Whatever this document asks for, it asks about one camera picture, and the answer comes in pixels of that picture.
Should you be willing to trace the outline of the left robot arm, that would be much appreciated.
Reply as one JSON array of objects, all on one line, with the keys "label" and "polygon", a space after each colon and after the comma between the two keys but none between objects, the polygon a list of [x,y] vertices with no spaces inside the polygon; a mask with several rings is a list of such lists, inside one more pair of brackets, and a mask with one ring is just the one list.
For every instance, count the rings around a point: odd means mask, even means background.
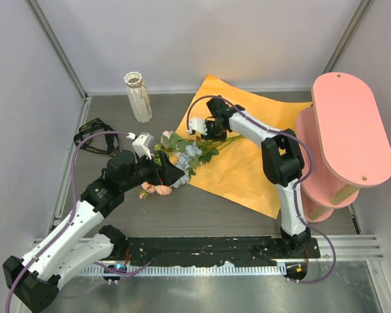
[{"label": "left robot arm", "polygon": [[31,312],[42,312],[63,286],[98,260],[121,259],[126,237],[117,228],[104,226],[92,239],[77,246],[82,237],[101,223],[124,201],[125,192],[143,184],[171,186],[184,176],[165,153],[161,163],[121,151],[108,160],[101,176],[87,186],[71,213],[22,258],[9,257],[3,264],[5,280]]}]

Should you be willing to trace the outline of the pink two-tier shelf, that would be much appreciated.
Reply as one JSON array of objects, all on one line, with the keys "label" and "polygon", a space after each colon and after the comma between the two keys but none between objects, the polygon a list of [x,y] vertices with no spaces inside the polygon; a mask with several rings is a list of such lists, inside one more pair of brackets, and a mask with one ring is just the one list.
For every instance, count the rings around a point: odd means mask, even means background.
[{"label": "pink two-tier shelf", "polygon": [[308,222],[321,222],[352,204],[363,188],[391,177],[391,148],[369,86],[343,72],[319,76],[312,105],[295,121],[305,180],[302,205]]}]

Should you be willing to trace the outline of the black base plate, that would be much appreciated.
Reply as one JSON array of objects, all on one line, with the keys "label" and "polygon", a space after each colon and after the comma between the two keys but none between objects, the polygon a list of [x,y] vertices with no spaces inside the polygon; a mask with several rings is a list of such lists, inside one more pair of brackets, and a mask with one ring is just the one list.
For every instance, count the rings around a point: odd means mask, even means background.
[{"label": "black base plate", "polygon": [[304,248],[288,250],[281,238],[241,237],[129,237],[124,248],[104,261],[126,260],[132,266],[150,263],[153,267],[236,267],[275,265],[277,260],[321,257],[317,239]]}]

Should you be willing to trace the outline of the black ribbon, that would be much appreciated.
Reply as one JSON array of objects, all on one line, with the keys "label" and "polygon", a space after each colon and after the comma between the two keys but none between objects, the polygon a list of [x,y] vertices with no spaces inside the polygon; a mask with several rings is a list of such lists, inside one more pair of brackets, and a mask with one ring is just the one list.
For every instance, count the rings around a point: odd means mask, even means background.
[{"label": "black ribbon", "polygon": [[[86,137],[107,131],[114,131],[114,129],[100,118],[95,118],[79,127],[78,133],[74,136],[74,143],[78,146]],[[120,151],[119,137],[117,134],[105,134],[99,138],[94,137],[87,140],[81,149],[90,153],[112,157]]]}]

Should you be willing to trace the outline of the orange wrapping paper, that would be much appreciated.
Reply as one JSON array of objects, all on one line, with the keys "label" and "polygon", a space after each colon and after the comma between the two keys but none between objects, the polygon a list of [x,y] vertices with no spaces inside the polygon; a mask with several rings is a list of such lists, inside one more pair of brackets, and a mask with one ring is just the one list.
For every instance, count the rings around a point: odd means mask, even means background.
[{"label": "orange wrapping paper", "polygon": [[[282,102],[237,89],[213,75],[204,79],[194,100],[205,95],[221,95],[239,104],[253,117],[281,130],[295,128],[299,112],[310,100]],[[190,184],[251,210],[277,218],[280,203],[276,187],[263,173],[261,149],[247,139],[236,140],[196,170]]]}]

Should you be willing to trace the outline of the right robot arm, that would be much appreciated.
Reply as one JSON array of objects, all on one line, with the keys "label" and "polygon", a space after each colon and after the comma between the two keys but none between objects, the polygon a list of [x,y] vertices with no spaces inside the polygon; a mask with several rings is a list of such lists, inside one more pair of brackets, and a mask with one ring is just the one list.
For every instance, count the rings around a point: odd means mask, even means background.
[{"label": "right robot arm", "polygon": [[236,132],[261,149],[263,172],[275,185],[280,202],[282,252],[290,258],[297,257],[310,242],[311,231],[300,191],[305,163],[295,133],[290,128],[273,128],[221,96],[211,97],[207,108],[213,118],[205,126],[208,139],[224,139],[228,132]]}]

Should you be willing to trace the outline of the aluminium rail frame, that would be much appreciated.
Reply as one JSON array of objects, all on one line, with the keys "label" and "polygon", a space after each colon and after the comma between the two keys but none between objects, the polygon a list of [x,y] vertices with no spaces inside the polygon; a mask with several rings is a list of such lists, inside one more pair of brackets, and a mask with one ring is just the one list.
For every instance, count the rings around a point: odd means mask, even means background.
[{"label": "aluminium rail frame", "polygon": [[[109,160],[81,194],[65,219],[22,257],[3,265],[10,294],[32,312],[42,312],[64,285],[84,268],[105,258],[126,258],[139,273],[147,267],[214,267],[230,262],[255,265],[277,258],[320,256],[314,227],[303,208],[308,185],[324,190],[334,177],[354,188],[377,186],[391,176],[391,149],[371,89],[358,78],[329,72],[312,88],[313,106],[297,117],[296,130],[256,119],[228,99],[203,93],[206,118],[188,117],[187,135],[172,133],[155,149],[148,133],[127,135],[131,150],[120,150],[120,134],[104,125]],[[124,195],[143,183],[151,188],[187,183],[195,168],[218,154],[219,145],[246,139],[261,151],[263,175],[276,187],[282,214],[276,239],[246,242],[241,237],[163,238],[135,241],[102,225]],[[83,242],[95,226],[99,232]]]}]

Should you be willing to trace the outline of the white ribbed vase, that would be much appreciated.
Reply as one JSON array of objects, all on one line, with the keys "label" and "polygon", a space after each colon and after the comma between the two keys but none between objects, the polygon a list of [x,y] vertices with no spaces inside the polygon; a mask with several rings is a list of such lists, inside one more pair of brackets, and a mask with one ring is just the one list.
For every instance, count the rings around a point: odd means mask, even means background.
[{"label": "white ribbed vase", "polygon": [[140,123],[149,122],[152,119],[152,109],[149,91],[143,83],[142,75],[139,72],[129,72],[125,75],[124,82],[134,117]]}]

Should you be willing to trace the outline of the artificial flower bunch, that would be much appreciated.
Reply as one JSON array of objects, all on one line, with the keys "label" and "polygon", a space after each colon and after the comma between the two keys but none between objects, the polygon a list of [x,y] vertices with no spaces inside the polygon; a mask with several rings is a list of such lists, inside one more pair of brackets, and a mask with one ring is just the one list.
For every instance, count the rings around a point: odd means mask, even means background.
[{"label": "artificial flower bunch", "polygon": [[150,194],[167,196],[174,188],[187,185],[196,175],[198,168],[209,163],[222,149],[241,139],[243,136],[237,135],[224,141],[203,140],[200,137],[191,140],[179,136],[174,131],[163,132],[160,143],[154,147],[155,152],[152,157],[155,163],[160,165],[160,155],[165,153],[172,164],[184,172],[184,175],[170,186],[155,186],[145,182],[141,185],[142,191],[139,197],[143,199]]}]

